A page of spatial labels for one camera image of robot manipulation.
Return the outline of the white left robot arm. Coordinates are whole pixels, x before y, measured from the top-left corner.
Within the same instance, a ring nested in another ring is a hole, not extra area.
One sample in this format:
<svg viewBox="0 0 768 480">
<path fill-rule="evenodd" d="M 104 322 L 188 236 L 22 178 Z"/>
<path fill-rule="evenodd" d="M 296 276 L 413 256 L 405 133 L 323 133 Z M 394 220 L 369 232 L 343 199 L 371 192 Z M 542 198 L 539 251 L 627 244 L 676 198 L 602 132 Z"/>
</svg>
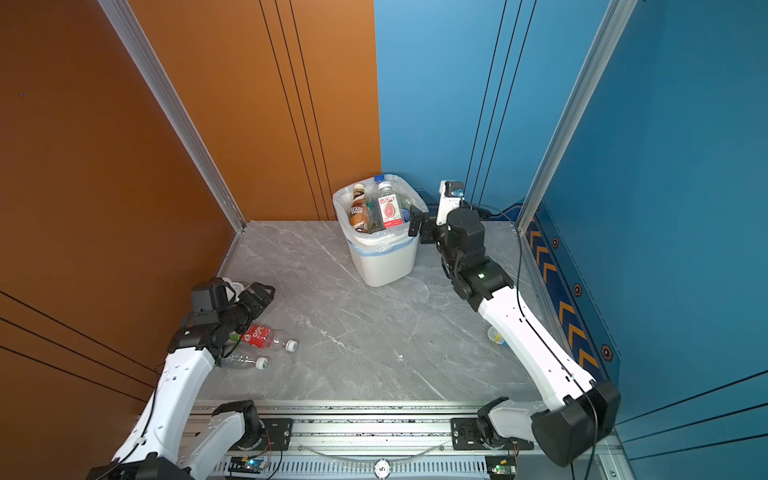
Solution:
<svg viewBox="0 0 768 480">
<path fill-rule="evenodd" d="M 242 289 L 220 277 L 195 286 L 191 310 L 172 337 L 152 396 L 112 460 L 91 479 L 205 479 L 232 448 L 264 444 L 265 428 L 251 400 L 224 403 L 186 449 L 184 429 L 199 391 L 226 354 L 231 333 L 243 334 L 269 306 L 272 286 Z"/>
</svg>

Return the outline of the pink white label bottle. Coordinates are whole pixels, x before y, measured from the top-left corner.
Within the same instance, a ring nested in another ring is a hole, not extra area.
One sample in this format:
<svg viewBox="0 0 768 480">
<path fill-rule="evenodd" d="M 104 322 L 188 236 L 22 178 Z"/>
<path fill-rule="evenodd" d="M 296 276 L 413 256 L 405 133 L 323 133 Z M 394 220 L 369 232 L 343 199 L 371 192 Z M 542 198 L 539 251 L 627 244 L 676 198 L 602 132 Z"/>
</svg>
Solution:
<svg viewBox="0 0 768 480">
<path fill-rule="evenodd" d="M 378 207 L 385 229 L 400 226 L 404 223 L 400 198 L 392 183 L 384 180 L 378 183 Z"/>
</svg>

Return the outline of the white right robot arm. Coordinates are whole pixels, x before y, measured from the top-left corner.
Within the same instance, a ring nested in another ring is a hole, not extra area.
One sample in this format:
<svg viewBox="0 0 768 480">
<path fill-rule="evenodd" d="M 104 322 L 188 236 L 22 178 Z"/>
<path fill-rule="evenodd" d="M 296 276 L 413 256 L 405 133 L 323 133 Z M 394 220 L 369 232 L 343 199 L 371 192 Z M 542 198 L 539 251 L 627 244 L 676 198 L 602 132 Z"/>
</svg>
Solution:
<svg viewBox="0 0 768 480">
<path fill-rule="evenodd" d="M 409 234 L 437 247 L 454 291 L 501 334 L 541 396 L 538 409 L 516 407 L 507 398 L 481 408 L 477 420 L 484 442 L 534 442 L 566 467 L 613 431 L 618 388 L 574 361 L 525 306 L 513 278 L 486 255 L 485 228 L 476 210 L 460 206 L 438 219 L 412 208 Z"/>
</svg>

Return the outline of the brown coffee drink bottle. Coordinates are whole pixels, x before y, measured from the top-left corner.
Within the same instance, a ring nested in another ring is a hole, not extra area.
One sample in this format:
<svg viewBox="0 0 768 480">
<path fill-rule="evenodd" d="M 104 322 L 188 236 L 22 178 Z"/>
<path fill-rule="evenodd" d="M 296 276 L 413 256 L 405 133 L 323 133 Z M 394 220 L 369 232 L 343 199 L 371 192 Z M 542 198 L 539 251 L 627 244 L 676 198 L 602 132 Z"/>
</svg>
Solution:
<svg viewBox="0 0 768 480">
<path fill-rule="evenodd" d="M 357 183 L 353 188 L 353 201 L 349 211 L 349 223 L 359 233 L 368 233 L 369 211 L 366 201 L 365 185 Z"/>
</svg>

